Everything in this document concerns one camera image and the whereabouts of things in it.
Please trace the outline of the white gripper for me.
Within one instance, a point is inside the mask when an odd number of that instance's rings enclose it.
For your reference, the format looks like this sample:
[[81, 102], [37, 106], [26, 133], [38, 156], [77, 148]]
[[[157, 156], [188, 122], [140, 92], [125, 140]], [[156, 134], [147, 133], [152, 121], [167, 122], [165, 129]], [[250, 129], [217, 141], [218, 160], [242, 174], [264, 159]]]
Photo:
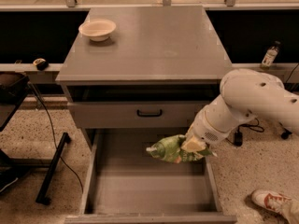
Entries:
[[228, 131], [219, 131], [212, 126], [206, 117], [205, 109], [197, 113], [195, 119], [186, 132], [187, 140], [181, 148], [187, 152], [202, 151], [206, 148], [206, 143], [215, 145], [224, 140], [230, 134]]

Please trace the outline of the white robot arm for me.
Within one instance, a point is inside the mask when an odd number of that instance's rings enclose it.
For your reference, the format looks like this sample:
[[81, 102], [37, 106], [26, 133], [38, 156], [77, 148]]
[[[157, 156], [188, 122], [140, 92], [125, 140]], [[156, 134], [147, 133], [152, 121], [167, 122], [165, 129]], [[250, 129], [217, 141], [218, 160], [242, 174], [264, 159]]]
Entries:
[[257, 117], [276, 120], [289, 132], [299, 134], [299, 95], [285, 90], [275, 76], [233, 70], [221, 80], [220, 95], [197, 113], [181, 148], [200, 152]]

